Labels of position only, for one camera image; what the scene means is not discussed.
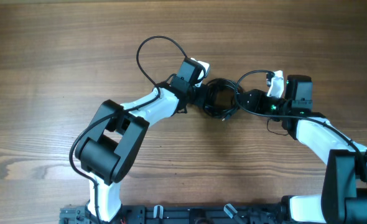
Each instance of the white plastic housing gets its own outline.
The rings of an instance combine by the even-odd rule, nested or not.
[[[274,73],[275,76],[271,78],[271,87],[269,87],[267,96],[280,98],[284,91],[283,71],[279,70]]]
[[[205,75],[207,76],[208,75],[208,72],[210,71],[209,68],[210,68],[210,64],[209,63],[206,63],[206,62],[202,62],[202,61],[198,61],[194,58],[191,58],[191,60],[194,60],[195,62],[198,62],[200,65],[203,65],[203,67],[205,68],[206,70],[206,74],[204,74],[204,72],[200,72],[200,75],[198,76],[198,80],[202,79]],[[196,87],[200,87],[202,85],[202,82],[203,80],[200,82],[200,83],[197,83],[195,86]]]
[[[333,127],[326,118],[312,118]],[[355,150],[349,146],[344,139],[335,134],[333,131],[323,127],[320,124],[311,121],[300,120],[297,124],[297,139],[302,144],[308,146],[313,152],[327,164],[328,155],[331,149],[346,149],[354,152]],[[353,144],[361,152],[365,152],[367,147],[356,142]]]
[[[149,127],[163,118],[171,117],[178,106],[179,100],[173,93],[166,90],[165,88],[160,88],[160,92],[160,98],[155,100],[155,102],[130,112],[134,116],[143,117],[147,122],[149,122]],[[148,102],[156,95],[157,89],[154,88],[152,93],[149,95],[131,103],[122,103],[121,106],[123,106],[124,109],[130,109],[142,103]]]
[[[107,186],[103,179],[93,173],[87,173],[94,178],[98,184],[98,205],[100,218],[103,221],[110,222],[121,208],[120,201],[120,185],[121,183],[112,183]],[[89,211],[96,216],[95,212],[95,191],[94,184],[90,181],[90,202],[88,204]]]
[[[297,222],[326,223],[322,213],[322,195],[290,198],[290,214]]]

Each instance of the wooden tabletop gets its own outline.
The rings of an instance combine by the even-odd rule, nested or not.
[[[56,223],[89,199],[68,162],[99,105],[147,95],[135,53],[152,35],[210,63],[209,80],[256,70],[303,74],[314,111],[367,146],[367,3],[362,1],[133,1],[0,5],[0,223]],[[156,81],[183,57],[166,40],[140,56]],[[263,74],[246,90],[267,90]],[[282,131],[279,124],[271,124]],[[115,134],[109,136],[118,139]],[[230,120],[188,107],[151,127],[123,180],[125,205],[277,202],[319,194],[324,163],[266,120]]]

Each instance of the black cable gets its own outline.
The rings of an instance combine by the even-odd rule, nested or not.
[[[152,39],[156,39],[156,38],[160,38],[160,39],[167,39],[167,40],[169,40],[169,41],[171,41],[171,42],[173,42],[180,50],[181,50],[181,52],[183,53],[183,55],[185,56],[185,58],[187,58],[187,55],[186,55],[186,53],[185,53],[185,51],[183,50],[183,48],[181,48],[181,46],[178,44],[178,43],[176,43],[176,41],[174,41],[173,39],[171,39],[171,38],[169,38],[169,37],[164,37],[164,36],[153,36],[153,37],[150,37],[150,38],[148,38],[148,39],[146,39],[146,40],[144,40],[141,44],[140,44],[140,46],[138,47],[138,51],[136,52],[136,63],[138,64],[138,67],[139,67],[139,69],[141,70],[141,72],[144,74],[144,76],[154,85],[154,88],[156,88],[157,89],[157,95],[153,98],[153,99],[151,99],[151,100],[149,100],[149,101],[147,101],[147,102],[145,102],[145,103],[143,103],[143,104],[141,104],[141,105],[138,105],[138,106],[135,106],[135,107],[133,107],[133,108],[130,108],[130,109],[126,109],[126,110],[124,110],[123,112],[129,112],[129,111],[134,111],[134,110],[138,110],[139,108],[142,108],[143,106],[146,106],[146,105],[148,105],[148,104],[150,104],[150,103],[153,103],[155,100],[157,100],[159,97],[160,97],[160,88],[157,86],[157,84],[156,84],[156,82],[154,82],[153,81],[153,79],[143,70],[143,68],[142,68],[142,66],[141,66],[141,64],[139,63],[139,52],[141,51],[141,48],[142,48],[142,46],[146,43],[146,42],[148,42],[148,41],[150,41],[150,40],[152,40]],[[176,74],[172,74],[172,75],[170,75],[170,77],[166,80],[166,81],[168,81],[171,77],[173,77],[174,75],[176,75]],[[88,180],[90,180],[93,184],[94,184],[94,193],[95,193],[95,198],[94,198],[94,200],[95,200],[95,213],[96,213],[96,219],[98,220],[98,224],[102,224],[103,222],[102,222],[102,220],[101,220],[101,218],[100,218],[100,213],[99,213],[99,205],[98,205],[98,183],[97,183],[97,181],[94,179],[94,178],[92,178],[92,177],[90,177],[89,175],[86,175],[85,173],[83,173],[83,172],[81,172],[81,171],[79,171],[78,169],[77,169],[77,167],[75,166],[75,164],[74,164],[74,162],[73,162],[73,153],[74,153],[74,150],[75,150],[75,148],[77,147],[77,144],[80,142],[80,140],[83,138],[83,136],[88,132],[88,131],[90,131],[91,129],[93,129],[95,126],[97,126],[98,124],[100,124],[100,123],[102,123],[103,121],[106,121],[107,119],[113,119],[113,118],[116,118],[117,117],[117,115],[118,115],[118,113],[120,113],[121,111],[118,111],[117,113],[113,113],[113,114],[109,114],[109,115],[107,115],[107,116],[104,116],[103,118],[101,118],[101,119],[99,119],[99,120],[97,120],[97,121],[95,121],[94,123],[92,123],[92,124],[90,124],[86,129],[84,129],[84,131],[76,138],[76,140],[74,141],[74,143],[72,144],[72,146],[71,146],[71,148],[70,148],[70,152],[69,152],[69,163],[70,163],[70,166],[72,167],[72,169],[77,173],[77,174],[79,174],[79,175],[81,175],[82,177],[84,177],[84,178],[86,178],[86,179],[88,179]]]
[[[281,133],[276,133],[274,131],[271,131],[269,130],[269,121],[271,120],[272,118],[268,118],[268,120],[266,121],[266,129],[270,132],[270,133],[273,133],[273,134],[277,134],[277,135],[281,135],[281,136],[288,136],[289,135],[289,132],[285,133],[285,134],[281,134]]]
[[[235,90],[237,91],[237,89],[239,88],[239,84],[241,83],[241,81],[247,77],[248,75],[254,74],[254,73],[271,73],[274,74],[274,72],[268,71],[268,70],[255,70],[252,72],[248,72],[246,74],[244,74],[236,83],[235,86]],[[235,101],[236,104],[239,105],[239,107],[244,110],[245,112],[248,112],[250,114],[256,115],[256,116],[262,116],[262,117],[267,117],[267,118],[280,118],[280,119],[284,119],[284,118],[294,118],[294,119],[303,119],[306,121],[311,121],[313,123],[322,125],[323,127],[333,131],[336,135],[338,135],[340,138],[342,138],[349,146],[351,146],[356,153],[356,156],[359,160],[359,162],[361,163],[362,166],[362,170],[365,173],[365,177],[366,177],[366,183],[367,183],[367,166],[366,166],[366,162],[365,159],[363,158],[361,152],[359,151],[359,149],[353,144],[353,141],[351,139],[348,139],[346,136],[344,136],[341,132],[339,132],[338,130],[336,130],[335,128],[331,127],[330,125],[328,125],[327,123],[321,122],[321,121],[317,121],[315,119],[312,118],[307,118],[307,117],[301,117],[301,116],[289,116],[289,115],[266,115],[266,114],[259,114],[259,113],[255,113],[253,111],[247,110],[246,108],[244,108],[240,102],[238,101],[238,97],[237,94],[235,94]]]
[[[166,80],[164,80],[164,82],[168,82],[170,78],[175,77],[175,76],[177,76],[177,74],[175,73],[171,74]]]
[[[236,104],[233,96],[231,99],[231,104],[228,108],[225,106],[215,105],[215,101],[218,94],[225,90],[231,90],[233,94],[240,94],[244,92],[241,86],[239,86],[238,90],[235,91],[236,83],[234,81],[227,80],[225,78],[215,78],[209,81],[206,84],[206,86],[207,86],[207,92],[203,105],[203,111],[207,115],[218,119],[220,118],[228,119],[239,109],[239,106]]]

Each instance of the wooden table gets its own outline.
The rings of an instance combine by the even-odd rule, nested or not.
[[[135,53],[152,35],[210,63],[209,80],[256,69],[311,76],[314,111],[367,145],[365,2],[0,5],[0,223],[56,223],[59,208],[89,199],[68,150],[104,100],[151,91]],[[141,54],[158,82],[182,59],[166,40]],[[264,75],[243,85],[267,90]],[[264,118],[239,111],[222,122],[191,106],[148,130],[121,198],[125,205],[277,202],[319,194],[324,173],[310,149],[267,132]]]

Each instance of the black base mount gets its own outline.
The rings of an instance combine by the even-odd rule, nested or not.
[[[122,206],[116,218],[105,224],[281,224],[290,221],[285,196],[281,203],[233,207]],[[86,206],[60,209],[59,224],[95,224]]]

